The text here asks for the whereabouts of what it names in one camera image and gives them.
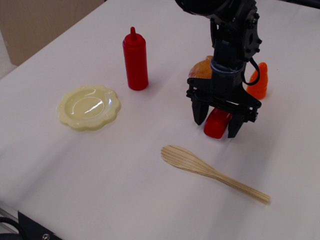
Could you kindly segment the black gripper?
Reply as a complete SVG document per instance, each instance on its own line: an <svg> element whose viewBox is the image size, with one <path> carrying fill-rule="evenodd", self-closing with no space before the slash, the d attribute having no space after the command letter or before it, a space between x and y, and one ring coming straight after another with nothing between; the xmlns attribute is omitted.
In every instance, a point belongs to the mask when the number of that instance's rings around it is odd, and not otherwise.
<svg viewBox="0 0 320 240"><path fill-rule="evenodd" d="M209 107L232 114L228 123L228 138L235 138L243 123L255 122L262 103L243 87L242 72L220 73L213 71L211 79L187 79L186 96L192 101L193 118L201 125Z"/></svg>

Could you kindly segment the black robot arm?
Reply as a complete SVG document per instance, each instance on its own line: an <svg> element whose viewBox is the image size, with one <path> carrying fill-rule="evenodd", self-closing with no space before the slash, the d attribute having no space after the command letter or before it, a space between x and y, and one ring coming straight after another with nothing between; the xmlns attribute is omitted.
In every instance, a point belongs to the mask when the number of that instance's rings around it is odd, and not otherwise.
<svg viewBox="0 0 320 240"><path fill-rule="evenodd" d="M194 121L201 125L209 107L231 115L228 137L234 138L243 123L255 122L261 102L250 95L243 85L254 86L245 79L247 63L256 71L259 66L253 59L260 51L262 40L258 36L256 1L254 0L178 0L185 12L204 16L210 20L211 42L214 48L210 61L211 77L190 77L186 96L192 101Z"/></svg>

